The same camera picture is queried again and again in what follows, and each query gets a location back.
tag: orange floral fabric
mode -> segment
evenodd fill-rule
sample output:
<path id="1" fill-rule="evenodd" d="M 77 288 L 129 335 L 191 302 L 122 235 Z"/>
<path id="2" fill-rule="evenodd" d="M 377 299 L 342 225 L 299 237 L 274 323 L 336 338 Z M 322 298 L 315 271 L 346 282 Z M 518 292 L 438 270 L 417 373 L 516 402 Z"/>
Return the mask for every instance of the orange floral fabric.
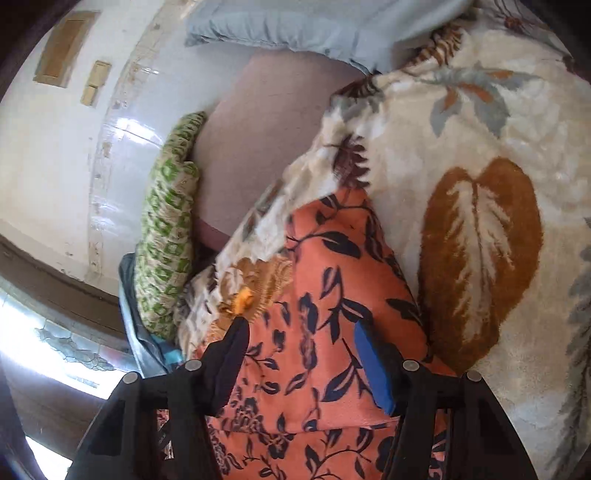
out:
<path id="1" fill-rule="evenodd" d="M 208 428 L 232 479 L 379 479 L 398 419 L 374 403 L 353 330 L 365 319 L 404 358 L 453 375 L 427 345 L 421 317 L 362 189 L 296 210 L 284 254 L 291 283 L 250 321 L 229 403 Z M 444 416 L 430 478 L 441 478 Z"/>

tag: floral blanket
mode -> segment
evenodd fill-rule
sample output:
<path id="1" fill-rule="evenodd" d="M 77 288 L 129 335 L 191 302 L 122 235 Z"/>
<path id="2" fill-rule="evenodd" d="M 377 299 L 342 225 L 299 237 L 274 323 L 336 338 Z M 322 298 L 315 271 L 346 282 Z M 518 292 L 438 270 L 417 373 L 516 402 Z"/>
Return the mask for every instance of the floral blanket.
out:
<path id="1" fill-rule="evenodd" d="M 185 356 L 279 298 L 297 208 L 363 188 L 434 353 L 483 374 L 541 479 L 567 473 L 591 440 L 591 87 L 570 70 L 524 7 L 482 3 L 406 68 L 340 92 L 310 150 L 191 282 Z M 365 249 L 384 260 L 376 229 Z"/>
<path id="2" fill-rule="evenodd" d="M 368 380 L 356 344 L 358 322 L 372 325 L 403 358 L 438 374 L 453 372 L 427 345 L 363 189 L 343 187 L 304 205 L 286 229 L 285 249 L 274 258 L 287 283 L 275 300 L 242 306 L 251 308 L 248 349 L 228 404 L 207 421 L 217 463 L 225 478 L 236 480 L 378 480 L 398 418 L 375 403 L 376 382 Z M 245 300 L 246 291 L 254 300 L 246 285 L 237 297 Z M 268 308 L 253 316 L 255 303 Z M 441 412 L 426 480 L 442 478 L 446 436 Z"/>

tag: green patterned pillow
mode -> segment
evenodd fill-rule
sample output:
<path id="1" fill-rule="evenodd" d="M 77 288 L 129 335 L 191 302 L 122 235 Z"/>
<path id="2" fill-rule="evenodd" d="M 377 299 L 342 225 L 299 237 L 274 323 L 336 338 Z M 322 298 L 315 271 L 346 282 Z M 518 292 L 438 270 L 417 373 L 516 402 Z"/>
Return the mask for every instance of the green patterned pillow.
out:
<path id="1" fill-rule="evenodd" d="M 144 211 L 142 239 L 135 256 L 135 295 L 146 329 L 174 338 L 173 307 L 193 262 L 191 210 L 199 171 L 186 161 L 204 112 L 182 117 L 166 139 L 152 171 Z"/>

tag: metal screw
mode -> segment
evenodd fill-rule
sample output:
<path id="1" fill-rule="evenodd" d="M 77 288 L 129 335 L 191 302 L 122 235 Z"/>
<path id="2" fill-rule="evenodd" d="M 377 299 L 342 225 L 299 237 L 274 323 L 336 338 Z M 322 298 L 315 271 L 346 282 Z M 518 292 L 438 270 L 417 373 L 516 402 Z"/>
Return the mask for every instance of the metal screw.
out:
<path id="1" fill-rule="evenodd" d="M 127 383 L 129 385 L 135 382 L 138 378 L 139 375 L 137 372 L 129 372 L 123 376 L 123 383 Z"/>
<path id="2" fill-rule="evenodd" d="M 480 374 L 480 372 L 477 372 L 476 370 L 468 370 L 466 376 L 468 377 L 468 380 L 471 380 L 473 382 L 479 382 L 480 380 L 482 380 L 482 375 Z"/>
<path id="3" fill-rule="evenodd" d="M 407 372 L 416 372 L 418 367 L 419 364 L 415 360 L 405 360 L 402 364 L 402 368 L 404 368 Z"/>
<path id="4" fill-rule="evenodd" d="M 201 360 L 193 359 L 193 360 L 189 360 L 185 364 L 185 369 L 190 372 L 194 372 L 195 370 L 199 370 L 200 368 L 201 368 Z"/>

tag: light blue cloth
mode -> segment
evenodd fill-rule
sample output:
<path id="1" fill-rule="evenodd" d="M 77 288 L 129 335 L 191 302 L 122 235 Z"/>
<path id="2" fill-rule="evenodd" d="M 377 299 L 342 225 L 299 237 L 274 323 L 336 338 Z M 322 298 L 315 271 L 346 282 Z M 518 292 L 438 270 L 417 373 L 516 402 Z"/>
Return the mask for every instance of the light blue cloth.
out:
<path id="1" fill-rule="evenodd" d="M 314 51 L 365 73 L 400 68 L 472 0 L 203 0 L 186 45 L 230 41 Z"/>

